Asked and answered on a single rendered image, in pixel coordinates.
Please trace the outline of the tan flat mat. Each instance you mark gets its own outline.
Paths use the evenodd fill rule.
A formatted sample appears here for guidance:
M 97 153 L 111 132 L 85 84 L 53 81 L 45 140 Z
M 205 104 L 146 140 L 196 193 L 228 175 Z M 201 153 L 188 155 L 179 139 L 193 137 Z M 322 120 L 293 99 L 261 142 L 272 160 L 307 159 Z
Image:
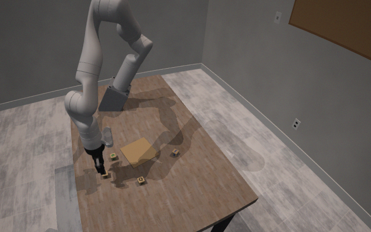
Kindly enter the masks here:
M 120 150 L 133 168 L 136 168 L 159 155 L 144 137 L 120 148 Z

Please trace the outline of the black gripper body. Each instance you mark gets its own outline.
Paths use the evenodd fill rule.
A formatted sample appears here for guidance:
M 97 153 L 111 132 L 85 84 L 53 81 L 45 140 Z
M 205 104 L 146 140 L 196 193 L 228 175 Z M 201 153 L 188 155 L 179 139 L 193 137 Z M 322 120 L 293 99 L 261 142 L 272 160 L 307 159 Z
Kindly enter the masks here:
M 101 161 L 100 153 L 104 150 L 104 148 L 105 148 L 105 145 L 102 144 L 99 148 L 97 148 L 95 150 L 87 150 L 85 148 L 84 149 L 85 149 L 87 154 L 94 156 L 95 161 L 96 161 L 96 158 L 98 158 L 99 161 Z

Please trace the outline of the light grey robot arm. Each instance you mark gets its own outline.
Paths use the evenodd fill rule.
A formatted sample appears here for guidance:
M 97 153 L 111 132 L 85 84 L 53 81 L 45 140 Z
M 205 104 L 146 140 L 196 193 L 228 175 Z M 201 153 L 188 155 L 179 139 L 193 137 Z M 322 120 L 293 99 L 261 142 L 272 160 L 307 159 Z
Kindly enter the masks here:
M 99 40 L 101 21 L 117 23 L 117 33 L 138 53 L 128 54 L 113 82 L 119 91 L 126 91 L 136 72 L 153 47 L 153 42 L 142 35 L 128 0 L 92 0 L 86 23 L 83 49 L 76 72 L 76 81 L 83 85 L 83 92 L 67 93 L 65 109 L 77 126 L 82 144 L 87 150 L 95 150 L 102 144 L 114 145 L 110 127 L 101 132 L 93 116 L 98 107 L 98 79 L 103 63 Z M 136 42 L 135 42 L 136 41 Z M 129 43 L 133 42 L 133 43 Z

